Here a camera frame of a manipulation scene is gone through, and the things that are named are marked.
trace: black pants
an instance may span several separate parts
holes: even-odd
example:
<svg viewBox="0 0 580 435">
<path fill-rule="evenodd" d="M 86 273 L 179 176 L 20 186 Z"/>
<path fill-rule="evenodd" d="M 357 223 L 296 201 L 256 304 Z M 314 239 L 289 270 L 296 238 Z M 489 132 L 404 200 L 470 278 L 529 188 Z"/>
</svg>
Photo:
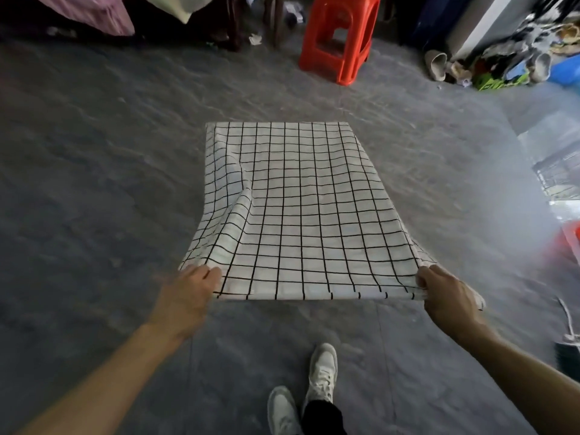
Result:
<svg viewBox="0 0 580 435">
<path fill-rule="evenodd" d="M 342 413 L 334 404 L 313 400 L 306 405 L 302 417 L 304 435 L 346 435 Z"/>
</svg>

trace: checkered cloth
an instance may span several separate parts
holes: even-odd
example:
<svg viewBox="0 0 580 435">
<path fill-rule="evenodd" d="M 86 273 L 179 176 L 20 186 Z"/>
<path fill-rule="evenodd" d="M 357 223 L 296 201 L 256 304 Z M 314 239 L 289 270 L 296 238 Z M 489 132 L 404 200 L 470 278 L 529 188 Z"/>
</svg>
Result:
<svg viewBox="0 0 580 435">
<path fill-rule="evenodd" d="M 409 236 L 343 122 L 207 125 L 204 214 L 182 267 L 231 299 L 424 299 Z"/>
</svg>

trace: forearm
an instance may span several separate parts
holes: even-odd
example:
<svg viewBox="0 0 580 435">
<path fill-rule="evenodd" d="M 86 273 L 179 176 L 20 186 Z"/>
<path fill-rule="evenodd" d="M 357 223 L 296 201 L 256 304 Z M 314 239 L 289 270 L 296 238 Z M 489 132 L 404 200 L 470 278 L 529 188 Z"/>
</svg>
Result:
<svg viewBox="0 0 580 435">
<path fill-rule="evenodd" d="M 144 325 L 101 367 L 18 435 L 112 434 L 174 342 Z"/>
<path fill-rule="evenodd" d="M 462 346 L 485 368 L 540 435 L 578 431 L 578 383 L 493 333 L 480 333 Z"/>
</svg>

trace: gray floor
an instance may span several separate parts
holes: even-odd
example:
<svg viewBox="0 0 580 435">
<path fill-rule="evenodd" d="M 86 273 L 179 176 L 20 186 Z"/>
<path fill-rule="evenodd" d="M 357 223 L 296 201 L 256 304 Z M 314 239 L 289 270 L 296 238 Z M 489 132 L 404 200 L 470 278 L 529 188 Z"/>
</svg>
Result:
<svg viewBox="0 0 580 435">
<path fill-rule="evenodd" d="M 547 254 L 556 222 L 508 119 L 525 115 L 527 88 L 438 85 L 380 33 L 340 87 L 298 69 L 300 43 L 0 46 L 0 433 L 146 318 L 156 276 L 178 265 L 201 215 L 208 121 L 349 122 L 411 234 L 484 295 L 504 336 L 554 363 L 564 317 L 552 296 L 578 316 L 580 274 Z M 566 94 L 553 87 L 533 94 Z M 323 340 L 337 347 L 350 433 L 533 432 L 419 303 L 219 301 L 120 433 L 266 434 L 270 389 L 301 402 Z"/>
</svg>

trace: foot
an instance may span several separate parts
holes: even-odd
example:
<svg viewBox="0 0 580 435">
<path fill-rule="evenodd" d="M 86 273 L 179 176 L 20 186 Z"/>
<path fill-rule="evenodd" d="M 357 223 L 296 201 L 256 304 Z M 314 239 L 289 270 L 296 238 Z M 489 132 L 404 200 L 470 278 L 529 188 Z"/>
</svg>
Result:
<svg viewBox="0 0 580 435">
<path fill-rule="evenodd" d="M 332 393 L 337 383 L 338 358 L 337 351 L 329 343 L 319 345 L 310 359 L 310 386 L 304 399 L 302 413 L 312 400 L 324 400 L 332 403 Z"/>
<path fill-rule="evenodd" d="M 276 386 L 270 393 L 268 423 L 272 435 L 302 435 L 296 404 L 285 386 Z"/>
</svg>

